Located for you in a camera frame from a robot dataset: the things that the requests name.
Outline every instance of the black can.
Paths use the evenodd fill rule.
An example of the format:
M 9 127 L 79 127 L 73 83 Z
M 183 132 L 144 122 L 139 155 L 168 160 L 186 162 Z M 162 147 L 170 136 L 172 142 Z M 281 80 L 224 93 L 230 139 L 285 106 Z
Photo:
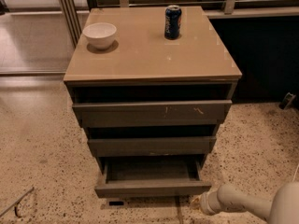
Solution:
M 176 39 L 179 36 L 181 9 L 178 5 L 170 5 L 165 12 L 165 32 L 167 39 Z

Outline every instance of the white cable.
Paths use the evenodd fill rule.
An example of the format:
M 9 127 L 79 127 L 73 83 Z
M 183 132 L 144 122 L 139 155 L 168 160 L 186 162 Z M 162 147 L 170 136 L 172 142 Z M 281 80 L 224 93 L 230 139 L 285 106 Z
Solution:
M 295 174 L 293 175 L 292 182 L 294 182 L 294 181 L 295 181 L 295 178 L 296 178 L 296 175 L 297 175 L 298 169 L 299 169 L 299 163 L 298 163 L 298 165 L 297 165 L 297 168 L 296 168 Z

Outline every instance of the dresser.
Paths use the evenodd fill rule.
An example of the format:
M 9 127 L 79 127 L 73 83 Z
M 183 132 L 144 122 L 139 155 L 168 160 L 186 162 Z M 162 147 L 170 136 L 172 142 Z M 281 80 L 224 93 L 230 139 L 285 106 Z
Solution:
M 64 76 L 100 169 L 100 198 L 201 194 L 200 178 L 241 73 L 200 7 L 183 7 L 180 37 L 164 38 L 165 7 L 93 9 L 114 24 L 97 50 L 82 35 Z

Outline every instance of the white robotic arm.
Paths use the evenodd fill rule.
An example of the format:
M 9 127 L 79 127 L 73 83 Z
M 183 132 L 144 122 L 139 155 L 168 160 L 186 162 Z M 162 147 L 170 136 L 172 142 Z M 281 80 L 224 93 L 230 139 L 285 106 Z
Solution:
M 250 196 L 233 185 L 224 184 L 217 191 L 203 193 L 200 208 L 207 215 L 249 211 L 268 224 L 298 224 L 299 183 L 282 186 L 273 202 Z

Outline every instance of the bowl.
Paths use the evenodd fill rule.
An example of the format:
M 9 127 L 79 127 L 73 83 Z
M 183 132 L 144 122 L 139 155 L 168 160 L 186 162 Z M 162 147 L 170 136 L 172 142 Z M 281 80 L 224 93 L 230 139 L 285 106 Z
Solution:
M 95 48 L 108 49 L 115 39 L 116 31 L 115 25 L 99 22 L 85 27 L 83 34 Z

